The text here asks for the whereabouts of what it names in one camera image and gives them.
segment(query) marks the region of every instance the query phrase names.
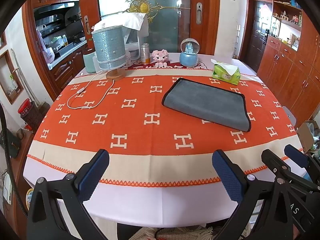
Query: green tissue package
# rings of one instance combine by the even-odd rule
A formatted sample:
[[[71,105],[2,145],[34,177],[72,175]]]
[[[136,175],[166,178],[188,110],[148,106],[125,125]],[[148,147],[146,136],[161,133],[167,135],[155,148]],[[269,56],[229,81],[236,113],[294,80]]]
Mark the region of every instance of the green tissue package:
[[[218,64],[214,64],[214,70],[212,75],[213,78],[228,82],[233,85],[238,85],[240,76],[241,74],[239,71],[239,67],[237,68],[236,72],[232,76],[230,76],[223,67],[221,67]]]

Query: pink toy figurine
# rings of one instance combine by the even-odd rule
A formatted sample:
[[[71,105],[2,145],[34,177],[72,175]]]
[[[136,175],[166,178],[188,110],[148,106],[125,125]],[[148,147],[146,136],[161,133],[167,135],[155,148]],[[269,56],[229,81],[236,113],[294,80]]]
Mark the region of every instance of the pink toy figurine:
[[[156,67],[166,67],[167,62],[169,59],[169,54],[168,52],[163,49],[161,51],[159,50],[154,50],[152,52],[153,59],[156,61]]]

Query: orange tablecloth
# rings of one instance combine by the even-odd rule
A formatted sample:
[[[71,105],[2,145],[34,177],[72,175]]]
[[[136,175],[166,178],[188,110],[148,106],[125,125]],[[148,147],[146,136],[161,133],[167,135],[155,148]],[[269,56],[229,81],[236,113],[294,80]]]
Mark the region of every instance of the orange tablecloth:
[[[110,165],[100,182],[139,187],[199,185],[220,181],[212,152],[222,149],[245,173],[266,168],[261,152],[282,159],[284,146],[301,148],[287,115],[257,77],[241,75],[235,86],[213,79],[211,70],[142,68],[126,71],[94,109],[70,109],[67,100],[93,77],[75,78],[53,103],[40,125],[28,157],[63,172],[76,172],[100,148]],[[242,132],[161,105],[179,78],[245,95],[252,128]],[[70,106],[93,106],[112,84],[99,75]]]

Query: kitchen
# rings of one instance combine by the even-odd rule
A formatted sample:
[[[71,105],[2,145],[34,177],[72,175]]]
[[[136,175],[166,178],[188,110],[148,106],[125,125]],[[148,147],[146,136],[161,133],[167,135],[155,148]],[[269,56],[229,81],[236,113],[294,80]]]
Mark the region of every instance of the kitchen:
[[[79,0],[28,0],[25,29],[28,47],[40,59],[37,71],[45,74],[57,97],[83,68],[87,49]]]

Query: glass dome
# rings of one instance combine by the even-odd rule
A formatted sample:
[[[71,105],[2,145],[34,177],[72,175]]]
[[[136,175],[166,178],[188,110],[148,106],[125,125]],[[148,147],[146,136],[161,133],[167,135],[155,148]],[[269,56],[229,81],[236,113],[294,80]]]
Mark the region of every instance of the glass dome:
[[[188,55],[196,55],[200,50],[198,41],[193,38],[186,38],[180,44],[181,51]]]

